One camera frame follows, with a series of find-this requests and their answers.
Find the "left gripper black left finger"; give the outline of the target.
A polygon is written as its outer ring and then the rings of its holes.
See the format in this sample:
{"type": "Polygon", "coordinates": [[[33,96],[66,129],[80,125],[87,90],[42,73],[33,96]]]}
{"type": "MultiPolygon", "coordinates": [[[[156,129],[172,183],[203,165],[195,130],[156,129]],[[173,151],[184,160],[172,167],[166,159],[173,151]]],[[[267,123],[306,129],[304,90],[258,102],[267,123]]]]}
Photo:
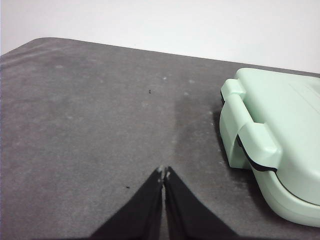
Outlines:
{"type": "Polygon", "coordinates": [[[163,169],[156,168],[132,198],[100,226],[93,240],[158,240],[162,219],[163,169]]]}

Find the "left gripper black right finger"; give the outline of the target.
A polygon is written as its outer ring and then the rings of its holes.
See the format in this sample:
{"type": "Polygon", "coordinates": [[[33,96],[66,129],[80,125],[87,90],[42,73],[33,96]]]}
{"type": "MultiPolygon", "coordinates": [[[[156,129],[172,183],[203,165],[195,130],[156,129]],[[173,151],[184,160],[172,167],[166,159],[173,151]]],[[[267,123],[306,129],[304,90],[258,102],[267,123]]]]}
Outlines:
{"type": "Polygon", "coordinates": [[[234,240],[238,234],[213,214],[172,167],[165,169],[165,207],[171,240],[234,240]]]}

